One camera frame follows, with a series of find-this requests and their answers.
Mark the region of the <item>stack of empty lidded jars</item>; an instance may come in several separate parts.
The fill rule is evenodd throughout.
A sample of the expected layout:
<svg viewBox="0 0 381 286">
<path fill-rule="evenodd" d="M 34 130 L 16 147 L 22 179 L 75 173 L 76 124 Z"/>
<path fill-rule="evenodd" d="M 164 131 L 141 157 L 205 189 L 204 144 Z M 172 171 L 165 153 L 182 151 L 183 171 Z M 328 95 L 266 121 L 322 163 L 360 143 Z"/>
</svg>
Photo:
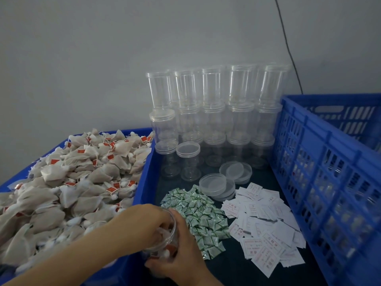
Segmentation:
<svg viewBox="0 0 381 286">
<path fill-rule="evenodd" d="M 200 167 L 265 170 L 291 64 L 241 64 L 146 73 L 161 176 L 194 181 Z"/>
</svg>

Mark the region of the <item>blue slotted crate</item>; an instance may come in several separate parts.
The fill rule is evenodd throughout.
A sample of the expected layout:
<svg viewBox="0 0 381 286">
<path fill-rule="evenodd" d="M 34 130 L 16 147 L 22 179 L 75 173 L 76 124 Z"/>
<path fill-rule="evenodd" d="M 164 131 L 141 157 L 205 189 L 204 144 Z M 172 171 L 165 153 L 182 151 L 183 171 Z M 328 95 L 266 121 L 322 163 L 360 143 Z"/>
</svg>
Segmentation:
<svg viewBox="0 0 381 286">
<path fill-rule="evenodd" d="M 282 105 L 270 166 L 326 282 L 381 286 L 381 93 Z"/>
</svg>

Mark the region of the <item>blue plastic bin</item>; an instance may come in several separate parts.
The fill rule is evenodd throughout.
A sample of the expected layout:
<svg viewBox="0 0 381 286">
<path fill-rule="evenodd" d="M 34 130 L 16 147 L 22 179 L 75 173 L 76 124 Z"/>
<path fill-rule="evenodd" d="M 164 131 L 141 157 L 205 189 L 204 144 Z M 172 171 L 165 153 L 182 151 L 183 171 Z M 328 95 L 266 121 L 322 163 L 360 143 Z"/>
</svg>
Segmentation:
<svg viewBox="0 0 381 286">
<path fill-rule="evenodd" d="M 124 129 L 121 130 L 123 134 L 130 134 L 132 131 L 138 134 L 139 136 L 148 136 L 152 131 L 151 128 L 141 128 L 141 129 Z M 147 175 L 150 172 L 150 162 L 152 159 L 153 153 L 148 155 L 147 161 L 142 171 L 140 181 L 138 183 L 136 196 L 134 199 L 134 204 L 145 204 L 152 203 L 153 196 L 152 190 L 150 190 L 150 182 L 146 181 Z M 20 172 L 15 174 L 13 177 L 8 179 L 0 186 L 0 192 L 10 191 L 8 186 L 21 179 L 25 179 L 28 176 L 28 173 L 35 164 L 36 161 L 33 161 L 26 168 L 22 169 Z M 133 286 L 139 284 L 140 274 L 142 272 L 142 258 L 138 254 L 131 256 L 123 256 L 116 260 L 116 262 L 105 268 L 101 269 L 91 277 L 89 277 L 82 286 Z M 0 276 L 0 286 L 3 286 L 6 282 L 14 278 L 13 273 L 5 273 Z"/>
</svg>

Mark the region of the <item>pile of beige tea bags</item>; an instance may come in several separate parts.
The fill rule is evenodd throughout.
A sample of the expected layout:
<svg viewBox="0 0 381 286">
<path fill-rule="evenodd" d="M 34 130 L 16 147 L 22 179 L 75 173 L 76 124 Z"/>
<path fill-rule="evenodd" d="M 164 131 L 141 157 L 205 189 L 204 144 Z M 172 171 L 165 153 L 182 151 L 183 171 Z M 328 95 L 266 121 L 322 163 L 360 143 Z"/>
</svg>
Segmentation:
<svg viewBox="0 0 381 286">
<path fill-rule="evenodd" d="M 153 139 L 150 129 L 70 135 L 0 186 L 0 265 L 21 273 L 131 207 Z"/>
</svg>

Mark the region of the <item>person's right forearm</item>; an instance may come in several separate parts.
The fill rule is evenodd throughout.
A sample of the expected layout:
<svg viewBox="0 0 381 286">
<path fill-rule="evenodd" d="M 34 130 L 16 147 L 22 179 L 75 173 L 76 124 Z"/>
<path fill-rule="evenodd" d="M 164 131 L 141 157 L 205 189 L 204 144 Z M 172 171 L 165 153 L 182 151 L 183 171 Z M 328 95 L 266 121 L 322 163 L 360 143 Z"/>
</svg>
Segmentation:
<svg viewBox="0 0 381 286">
<path fill-rule="evenodd" d="M 207 269 L 197 269 L 189 278 L 186 279 L 185 286 L 224 286 L 212 273 Z"/>
</svg>

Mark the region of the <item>pile of green sachets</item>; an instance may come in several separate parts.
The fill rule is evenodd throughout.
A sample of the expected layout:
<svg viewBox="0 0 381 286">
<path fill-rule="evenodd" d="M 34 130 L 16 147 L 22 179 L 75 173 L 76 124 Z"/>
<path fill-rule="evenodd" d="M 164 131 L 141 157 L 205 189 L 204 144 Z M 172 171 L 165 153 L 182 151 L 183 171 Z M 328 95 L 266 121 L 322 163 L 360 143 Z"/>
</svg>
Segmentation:
<svg viewBox="0 0 381 286">
<path fill-rule="evenodd" d="M 181 188 L 169 191 L 160 205 L 176 209 L 185 218 L 203 260 L 211 260 L 226 250 L 222 241 L 231 238 L 227 217 L 198 185 L 193 185 L 188 191 Z"/>
</svg>

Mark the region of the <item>person's left forearm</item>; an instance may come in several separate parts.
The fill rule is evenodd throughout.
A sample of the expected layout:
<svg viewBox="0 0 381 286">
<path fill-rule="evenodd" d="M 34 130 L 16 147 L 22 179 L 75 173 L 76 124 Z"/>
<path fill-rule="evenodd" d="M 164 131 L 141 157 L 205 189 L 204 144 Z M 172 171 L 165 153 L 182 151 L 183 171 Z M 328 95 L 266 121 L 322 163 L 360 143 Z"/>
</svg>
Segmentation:
<svg viewBox="0 0 381 286">
<path fill-rule="evenodd" d="M 2 286 L 80 286 L 123 256 L 110 234 L 98 228 Z"/>
</svg>

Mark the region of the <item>person's right hand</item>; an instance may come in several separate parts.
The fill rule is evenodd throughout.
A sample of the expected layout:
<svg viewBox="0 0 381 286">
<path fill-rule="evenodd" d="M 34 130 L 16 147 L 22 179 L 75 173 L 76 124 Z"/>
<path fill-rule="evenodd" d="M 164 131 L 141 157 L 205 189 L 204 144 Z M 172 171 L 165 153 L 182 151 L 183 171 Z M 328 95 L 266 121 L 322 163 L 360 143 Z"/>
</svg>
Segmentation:
<svg viewBox="0 0 381 286">
<path fill-rule="evenodd" d="M 175 209 L 169 209 L 175 217 Z M 186 279 L 197 269 L 207 268 L 196 240 L 192 235 L 192 242 L 180 242 L 178 237 L 178 251 L 171 261 L 149 259 L 145 266 L 152 272 L 172 279 L 178 286 L 185 286 Z"/>
</svg>

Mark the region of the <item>clear plastic lid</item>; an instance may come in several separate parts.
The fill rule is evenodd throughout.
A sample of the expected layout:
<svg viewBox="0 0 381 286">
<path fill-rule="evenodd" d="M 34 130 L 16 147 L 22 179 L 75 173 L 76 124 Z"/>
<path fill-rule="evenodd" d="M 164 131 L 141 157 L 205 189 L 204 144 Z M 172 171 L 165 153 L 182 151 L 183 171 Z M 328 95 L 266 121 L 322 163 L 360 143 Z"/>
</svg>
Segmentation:
<svg viewBox="0 0 381 286">
<path fill-rule="evenodd" d="M 213 200 L 223 202 L 225 200 L 231 200 L 236 194 L 236 190 L 232 188 L 229 192 L 224 192 L 222 194 L 212 196 Z"/>
<path fill-rule="evenodd" d="M 235 180 L 235 184 L 244 185 L 250 182 L 250 178 L 252 176 L 252 167 L 247 163 L 242 163 L 243 165 L 243 174 L 240 178 Z"/>
<path fill-rule="evenodd" d="M 244 173 L 243 163 L 237 161 L 229 161 L 222 164 L 219 173 L 231 180 L 239 179 Z"/>
<path fill-rule="evenodd" d="M 236 189 L 234 180 L 226 178 L 220 173 L 211 173 L 199 180 L 199 190 L 206 196 L 212 197 Z"/>
</svg>

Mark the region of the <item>pile of white paper slips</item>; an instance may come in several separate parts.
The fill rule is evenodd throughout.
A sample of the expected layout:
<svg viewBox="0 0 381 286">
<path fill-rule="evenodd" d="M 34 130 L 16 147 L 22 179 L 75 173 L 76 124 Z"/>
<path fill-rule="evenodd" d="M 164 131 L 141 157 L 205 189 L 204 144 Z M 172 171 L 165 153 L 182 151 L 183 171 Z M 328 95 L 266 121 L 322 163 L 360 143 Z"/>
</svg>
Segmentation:
<svg viewBox="0 0 381 286">
<path fill-rule="evenodd" d="M 229 232 L 239 241 L 245 259 L 267 278 L 278 264 L 283 268 L 305 264 L 299 250 L 306 248 L 306 240 L 279 192 L 250 182 L 223 201 L 221 209 L 233 219 Z"/>
</svg>

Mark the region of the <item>clear plastic jar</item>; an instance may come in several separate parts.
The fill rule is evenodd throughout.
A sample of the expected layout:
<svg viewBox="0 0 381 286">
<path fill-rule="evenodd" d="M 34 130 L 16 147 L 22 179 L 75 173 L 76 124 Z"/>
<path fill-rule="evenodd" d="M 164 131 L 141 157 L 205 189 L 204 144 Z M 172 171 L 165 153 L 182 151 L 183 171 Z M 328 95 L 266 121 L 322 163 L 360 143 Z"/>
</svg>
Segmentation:
<svg viewBox="0 0 381 286">
<path fill-rule="evenodd" d="M 163 210 L 169 214 L 171 217 L 171 222 L 156 229 L 154 243 L 141 252 L 142 257 L 145 260 L 171 260 L 177 254 L 178 224 L 173 214 L 168 209 L 163 208 Z"/>
</svg>

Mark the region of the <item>person's left hand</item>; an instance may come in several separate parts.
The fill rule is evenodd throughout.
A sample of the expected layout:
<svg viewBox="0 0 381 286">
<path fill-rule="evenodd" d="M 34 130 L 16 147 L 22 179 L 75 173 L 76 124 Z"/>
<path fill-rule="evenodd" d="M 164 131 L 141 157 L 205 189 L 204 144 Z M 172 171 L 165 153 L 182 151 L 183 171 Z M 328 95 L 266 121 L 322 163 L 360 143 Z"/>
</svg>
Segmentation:
<svg viewBox="0 0 381 286">
<path fill-rule="evenodd" d="M 168 218 L 163 208 L 153 204 L 132 206 L 106 225 L 106 240 L 119 257 L 134 254 L 154 243 L 156 229 Z"/>
</svg>

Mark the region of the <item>crumpled beige tea bag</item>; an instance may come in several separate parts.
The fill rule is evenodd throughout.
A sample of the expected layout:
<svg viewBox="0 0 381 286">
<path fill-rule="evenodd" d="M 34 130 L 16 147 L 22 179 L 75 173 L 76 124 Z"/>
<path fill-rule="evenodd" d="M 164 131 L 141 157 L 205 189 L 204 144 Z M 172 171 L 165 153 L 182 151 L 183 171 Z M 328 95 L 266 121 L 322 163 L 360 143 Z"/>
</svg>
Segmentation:
<svg viewBox="0 0 381 286">
<path fill-rule="evenodd" d="M 172 239 L 161 239 L 155 246 L 152 255 L 157 259 L 168 260 L 173 258 L 178 250 L 177 234 Z"/>
</svg>

